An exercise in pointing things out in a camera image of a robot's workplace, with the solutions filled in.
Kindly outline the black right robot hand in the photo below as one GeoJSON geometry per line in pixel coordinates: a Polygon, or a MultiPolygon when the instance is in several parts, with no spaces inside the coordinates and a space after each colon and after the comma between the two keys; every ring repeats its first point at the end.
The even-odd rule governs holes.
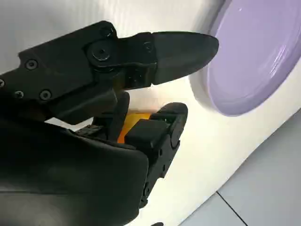
{"type": "Polygon", "coordinates": [[[186,104],[140,119],[120,144],[132,89],[204,68],[219,41],[198,32],[119,38],[100,21],[19,53],[0,77],[0,223],[123,226],[180,146],[186,104]]]}

